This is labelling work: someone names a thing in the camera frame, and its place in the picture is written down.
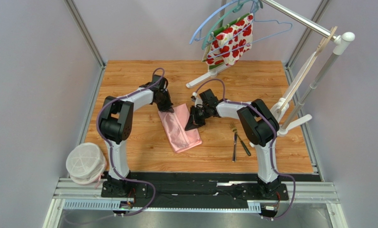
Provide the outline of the pink cloth napkin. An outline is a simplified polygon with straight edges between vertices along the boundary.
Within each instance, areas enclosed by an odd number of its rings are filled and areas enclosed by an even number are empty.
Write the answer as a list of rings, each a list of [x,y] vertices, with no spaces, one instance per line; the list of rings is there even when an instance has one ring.
[[[186,104],[173,107],[173,113],[159,111],[158,114],[175,153],[185,152],[203,143],[197,129],[189,131],[184,129],[190,115]]]

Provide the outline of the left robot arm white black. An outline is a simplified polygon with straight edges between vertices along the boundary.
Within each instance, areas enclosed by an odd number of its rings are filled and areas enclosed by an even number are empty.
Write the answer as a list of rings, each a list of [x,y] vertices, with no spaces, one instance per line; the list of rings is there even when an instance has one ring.
[[[145,105],[156,104],[160,112],[173,112],[173,103],[167,90],[168,80],[163,75],[152,75],[152,81],[135,91],[119,97],[108,96],[96,120],[99,135],[106,142],[110,170],[107,183],[129,189],[132,183],[154,185],[128,178],[130,168],[126,158],[126,141],[132,131],[134,111]]]

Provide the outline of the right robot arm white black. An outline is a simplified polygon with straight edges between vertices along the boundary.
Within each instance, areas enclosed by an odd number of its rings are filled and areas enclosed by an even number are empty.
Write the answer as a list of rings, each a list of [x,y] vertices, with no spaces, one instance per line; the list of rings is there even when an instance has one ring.
[[[211,89],[199,95],[193,93],[191,99],[194,101],[194,105],[190,108],[185,130],[189,131],[204,126],[205,120],[210,117],[228,117],[240,120],[247,139],[257,152],[257,181],[261,191],[267,194],[276,190],[281,184],[273,157],[279,123],[265,102],[261,99],[252,102],[219,100]]]

